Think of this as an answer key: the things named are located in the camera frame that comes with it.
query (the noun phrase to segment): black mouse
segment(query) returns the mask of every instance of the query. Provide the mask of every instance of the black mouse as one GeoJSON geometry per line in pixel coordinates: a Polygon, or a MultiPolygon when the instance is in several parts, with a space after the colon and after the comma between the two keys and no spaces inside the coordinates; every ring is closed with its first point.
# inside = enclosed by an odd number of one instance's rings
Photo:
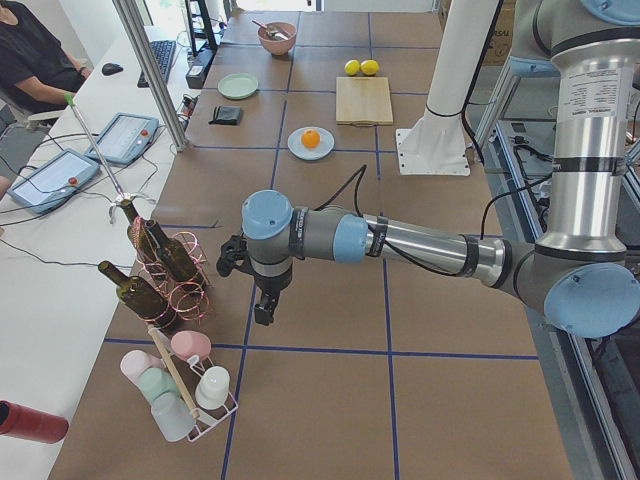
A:
{"type": "Polygon", "coordinates": [[[121,72],[122,70],[124,70],[124,68],[117,63],[105,63],[102,66],[102,74],[105,76],[113,75],[114,73],[121,72]]]}

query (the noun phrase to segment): black shirt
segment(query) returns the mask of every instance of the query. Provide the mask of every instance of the black shirt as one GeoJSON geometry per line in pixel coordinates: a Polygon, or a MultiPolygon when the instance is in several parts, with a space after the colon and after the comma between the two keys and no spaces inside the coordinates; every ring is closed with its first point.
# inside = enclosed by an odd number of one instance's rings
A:
{"type": "Polygon", "coordinates": [[[20,107],[33,112],[60,110],[61,105],[39,102],[15,86],[30,77],[45,85],[77,92],[84,83],[60,46],[60,40],[18,2],[6,2],[17,25],[0,22],[0,85],[20,107]]]}

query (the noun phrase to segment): dark glass bottle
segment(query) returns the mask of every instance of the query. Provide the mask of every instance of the dark glass bottle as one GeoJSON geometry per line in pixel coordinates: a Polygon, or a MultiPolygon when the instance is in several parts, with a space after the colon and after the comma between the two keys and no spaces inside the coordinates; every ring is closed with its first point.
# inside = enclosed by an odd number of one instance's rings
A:
{"type": "MultiPolygon", "coordinates": [[[[149,235],[157,244],[156,256],[162,262],[167,273],[178,283],[192,282],[197,283],[204,289],[206,280],[193,259],[184,248],[184,245],[175,238],[169,238],[164,233],[158,222],[155,220],[147,220],[146,228],[149,235]]],[[[195,285],[185,285],[187,291],[196,290],[195,285]]]]}
{"type": "Polygon", "coordinates": [[[137,275],[129,277],[107,260],[100,262],[98,270],[118,286],[116,294],[122,303],[147,324],[165,333],[173,333],[184,323],[169,302],[144,278],[137,275]]]}
{"type": "Polygon", "coordinates": [[[127,216],[129,220],[129,226],[127,227],[127,237],[133,244],[133,247],[138,252],[138,259],[145,264],[145,268],[151,275],[151,278],[157,282],[162,283],[167,278],[167,273],[156,258],[155,244],[153,240],[149,238],[146,228],[144,228],[145,220],[140,217],[133,202],[129,199],[122,200],[120,202],[120,208],[127,216]],[[134,229],[134,222],[137,218],[140,218],[140,228],[134,229]]]}

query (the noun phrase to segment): white desk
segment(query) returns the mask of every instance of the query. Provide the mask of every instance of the white desk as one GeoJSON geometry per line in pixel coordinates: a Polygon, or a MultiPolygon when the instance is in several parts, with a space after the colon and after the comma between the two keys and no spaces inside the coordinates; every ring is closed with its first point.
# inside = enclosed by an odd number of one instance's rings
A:
{"type": "MultiPolygon", "coordinates": [[[[155,30],[148,34],[151,39],[162,38],[155,30]]],[[[176,50],[168,83],[176,107],[184,93],[198,94],[186,85],[187,69],[185,50],[176,50]]],[[[136,87],[139,74],[131,44],[123,36],[75,97],[94,133],[99,133],[118,112],[154,116],[164,123],[150,89],[136,87]],[[119,63],[124,71],[105,77],[100,70],[106,62],[119,63]]],[[[82,129],[69,108],[50,131],[54,137],[79,132],[82,129]]],[[[89,145],[82,137],[61,139],[59,143],[80,152],[89,145]]],[[[59,148],[49,142],[34,153],[30,164],[41,165],[58,152],[59,148]]],[[[144,193],[159,197],[174,154],[171,138],[164,131],[145,155],[157,165],[158,172],[144,193]]],[[[153,171],[151,164],[139,159],[117,177],[126,192],[135,192],[153,171]]],[[[97,178],[104,177],[101,172],[97,178]]],[[[115,197],[108,178],[90,191],[115,197]]],[[[16,207],[19,205],[8,196],[0,202],[1,212],[16,207]]],[[[153,209],[142,199],[136,200],[136,207],[145,216],[153,209]]],[[[108,210],[105,198],[78,194],[42,219],[6,227],[2,239],[46,260],[98,263],[108,259],[129,266],[135,252],[126,237],[127,221],[118,211],[116,223],[111,225],[108,210]]],[[[0,224],[31,217],[27,211],[2,213],[0,224]]],[[[0,244],[0,263],[0,399],[71,420],[117,305],[115,286],[95,267],[45,265],[4,244],[0,244]]],[[[0,436],[0,476],[11,480],[46,478],[61,446],[62,442],[47,445],[0,436]]]]}

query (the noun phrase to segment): cardboard box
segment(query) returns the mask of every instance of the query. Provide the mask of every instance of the cardboard box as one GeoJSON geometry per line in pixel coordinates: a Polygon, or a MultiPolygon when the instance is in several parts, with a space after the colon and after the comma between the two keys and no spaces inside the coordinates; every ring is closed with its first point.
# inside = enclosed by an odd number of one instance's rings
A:
{"type": "MultiPolygon", "coordinates": [[[[447,23],[451,2],[452,0],[442,0],[438,8],[438,18],[440,19],[440,25],[443,30],[447,23]]],[[[500,16],[498,17],[498,23],[496,23],[496,28],[491,38],[489,50],[485,55],[484,62],[482,62],[483,65],[500,66],[504,64],[507,59],[513,40],[515,4],[516,0],[505,0],[503,3],[500,16]]]]}

